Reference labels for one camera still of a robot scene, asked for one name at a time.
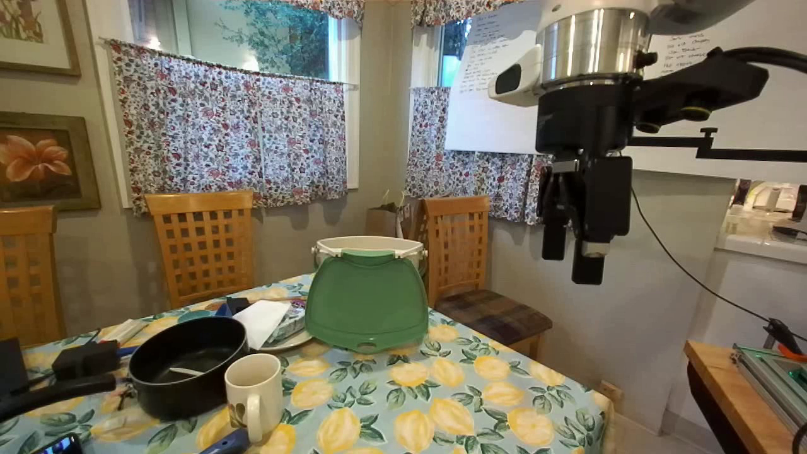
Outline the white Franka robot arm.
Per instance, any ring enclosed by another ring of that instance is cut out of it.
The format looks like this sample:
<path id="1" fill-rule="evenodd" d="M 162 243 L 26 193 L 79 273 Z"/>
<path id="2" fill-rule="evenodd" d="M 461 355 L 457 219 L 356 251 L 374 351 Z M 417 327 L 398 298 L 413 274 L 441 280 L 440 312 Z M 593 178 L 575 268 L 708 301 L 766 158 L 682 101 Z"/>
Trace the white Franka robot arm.
<path id="1" fill-rule="evenodd" d="M 573 280 L 600 284 L 605 254 L 631 229 L 633 158 L 622 153 L 636 128 L 750 101 L 752 85 L 730 77 L 721 61 L 649 81 L 653 34 L 707 29 L 752 0 L 548 0 L 534 46 L 500 70 L 486 93 L 500 103 L 534 106 L 534 149 L 551 158 L 539 178 L 542 256 L 564 256 L 575 235 Z"/>

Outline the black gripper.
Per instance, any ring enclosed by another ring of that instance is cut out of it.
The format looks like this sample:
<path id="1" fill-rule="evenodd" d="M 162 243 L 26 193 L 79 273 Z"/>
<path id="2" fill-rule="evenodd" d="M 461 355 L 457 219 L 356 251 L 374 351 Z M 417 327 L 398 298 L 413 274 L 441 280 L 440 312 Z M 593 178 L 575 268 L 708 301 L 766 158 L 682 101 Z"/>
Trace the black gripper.
<path id="1" fill-rule="evenodd" d="M 539 96 L 534 145 L 553 158 L 542 176 L 542 256 L 564 256 L 564 226 L 578 238 L 631 229 L 633 84 L 568 85 Z M 575 239 L 573 280 L 600 284 L 609 245 Z"/>

